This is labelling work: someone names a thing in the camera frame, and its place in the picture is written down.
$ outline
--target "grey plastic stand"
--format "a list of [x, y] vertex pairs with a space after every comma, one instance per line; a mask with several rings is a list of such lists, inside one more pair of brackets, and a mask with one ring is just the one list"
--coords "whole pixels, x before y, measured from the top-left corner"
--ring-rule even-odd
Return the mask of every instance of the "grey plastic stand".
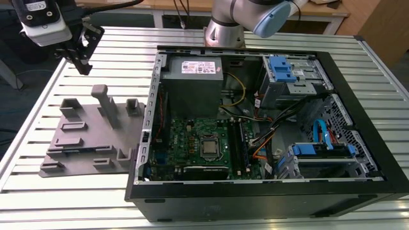
[[95, 85], [100, 105], [64, 99], [59, 127], [40, 167], [42, 177], [126, 173], [139, 149], [144, 104], [115, 104], [107, 85]]

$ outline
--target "motherboard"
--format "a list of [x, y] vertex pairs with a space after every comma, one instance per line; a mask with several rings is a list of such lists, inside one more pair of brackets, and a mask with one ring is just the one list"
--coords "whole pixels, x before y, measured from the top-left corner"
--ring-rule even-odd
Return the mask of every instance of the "motherboard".
[[154, 179], [260, 179], [248, 148], [254, 135], [246, 119], [174, 119], [168, 149], [152, 154]]

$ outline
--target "power supply label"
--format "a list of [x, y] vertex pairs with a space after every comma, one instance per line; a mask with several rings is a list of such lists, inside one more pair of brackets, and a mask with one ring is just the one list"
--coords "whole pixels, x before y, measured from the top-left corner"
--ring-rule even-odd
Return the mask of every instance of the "power supply label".
[[215, 61], [184, 61], [182, 73], [216, 74]]

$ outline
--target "sticker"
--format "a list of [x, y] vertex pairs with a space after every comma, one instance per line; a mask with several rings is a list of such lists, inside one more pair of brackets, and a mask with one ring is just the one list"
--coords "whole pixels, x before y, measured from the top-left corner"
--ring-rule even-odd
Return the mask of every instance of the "sticker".
[[215, 61], [184, 61], [182, 73], [216, 74]]
[[270, 174], [272, 174], [274, 172], [274, 167], [271, 167], [271, 165], [267, 163], [266, 167], [264, 167], [268, 171]]
[[262, 101], [259, 99], [255, 100], [255, 106], [260, 108]]
[[46, 4], [46, 1], [39, 1], [39, 2], [26, 4], [26, 7], [28, 11], [40, 11], [47, 8], [47, 4]]
[[294, 70], [294, 74], [295, 74], [295, 75], [303, 75], [303, 76], [304, 76], [303, 70]]
[[278, 149], [278, 150], [275, 151], [275, 153], [274, 153], [274, 156], [280, 156], [282, 153], [283, 153], [283, 150], [282, 150], [282, 149]]

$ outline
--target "yellow cable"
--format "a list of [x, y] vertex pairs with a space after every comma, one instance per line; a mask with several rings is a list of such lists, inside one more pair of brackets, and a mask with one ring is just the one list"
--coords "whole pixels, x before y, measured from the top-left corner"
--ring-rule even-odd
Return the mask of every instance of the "yellow cable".
[[235, 106], [235, 105], [238, 105], [240, 102], [243, 102], [243, 100], [244, 100], [244, 98], [246, 98], [246, 86], [244, 86], [242, 80], [240, 80], [232, 73], [226, 72], [226, 74], [230, 75], [230, 76], [232, 76], [232, 77], [236, 79], [236, 81], [239, 81], [239, 83], [240, 83], [240, 85], [242, 85], [242, 88], [243, 88], [243, 95], [242, 95], [242, 99], [240, 99], [238, 102], [235, 102], [234, 104], [222, 105], [220, 107], [231, 107], [231, 106]]

